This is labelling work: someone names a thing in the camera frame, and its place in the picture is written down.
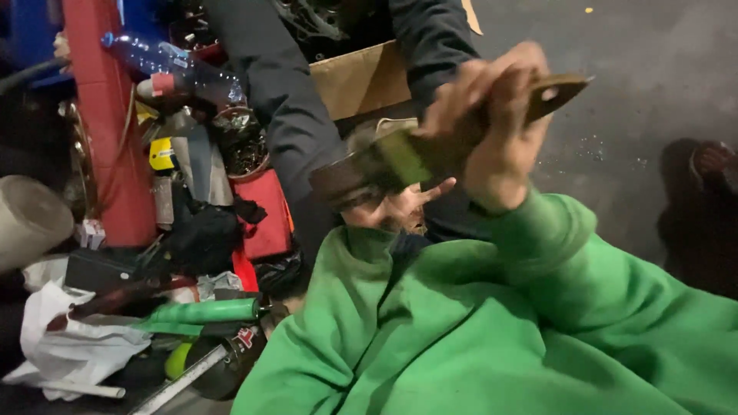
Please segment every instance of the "person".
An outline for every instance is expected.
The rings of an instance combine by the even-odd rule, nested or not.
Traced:
[[[391,24],[407,62],[407,84],[418,115],[433,102],[459,64],[479,58],[461,0],[386,0]],[[308,62],[270,0],[204,0],[218,36],[247,92],[249,106],[266,129],[269,159],[285,194],[295,236],[309,267],[323,239],[337,225],[327,204],[312,196],[310,173],[340,160],[346,146],[317,94]],[[461,188],[428,204],[427,237],[438,242],[480,237],[467,215]]]
[[[738,414],[738,303],[610,246],[591,211],[529,182],[550,118],[525,124],[526,92],[546,74],[532,43],[467,62],[421,125],[454,140],[489,103],[456,166],[487,241],[401,263],[386,224],[426,198],[343,212],[232,414]]]

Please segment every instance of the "cardboard box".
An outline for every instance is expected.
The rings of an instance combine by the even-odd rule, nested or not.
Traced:
[[[462,0],[462,4],[469,27],[481,35],[471,0]],[[395,41],[316,62],[310,70],[332,120],[410,99],[404,59]]]

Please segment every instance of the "concrete floor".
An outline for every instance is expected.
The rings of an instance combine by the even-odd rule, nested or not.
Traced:
[[[595,82],[554,118],[534,174],[543,191],[593,209],[600,235],[696,286],[738,297],[730,219],[699,203],[695,140],[738,144],[738,3],[732,0],[473,0],[494,58],[533,39],[555,72]],[[585,9],[592,7],[591,13]],[[95,414],[61,405],[29,414]],[[227,414],[185,394],[161,414]],[[122,408],[107,413],[124,414]]]

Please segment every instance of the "white pipe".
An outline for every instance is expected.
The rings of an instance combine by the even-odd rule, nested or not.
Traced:
[[[83,385],[64,381],[46,381],[38,384],[39,388],[54,389],[55,391],[72,392],[75,394],[95,395],[96,397],[120,399],[125,396],[124,388],[112,386]]]

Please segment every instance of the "hand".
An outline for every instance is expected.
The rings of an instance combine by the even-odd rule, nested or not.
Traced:
[[[520,206],[528,194],[534,167],[551,116],[525,123],[528,87],[549,75],[538,44],[525,42],[496,61],[469,61],[455,82],[438,88],[428,108],[422,134],[431,139],[483,140],[463,162],[459,175],[466,192],[493,214]],[[480,106],[485,106],[481,117]]]
[[[440,185],[425,192],[415,192],[410,186],[400,194],[386,196],[379,204],[364,203],[344,210],[341,215],[346,224],[351,226],[399,232],[415,209],[438,199],[453,189],[455,184],[456,179],[446,179]]]

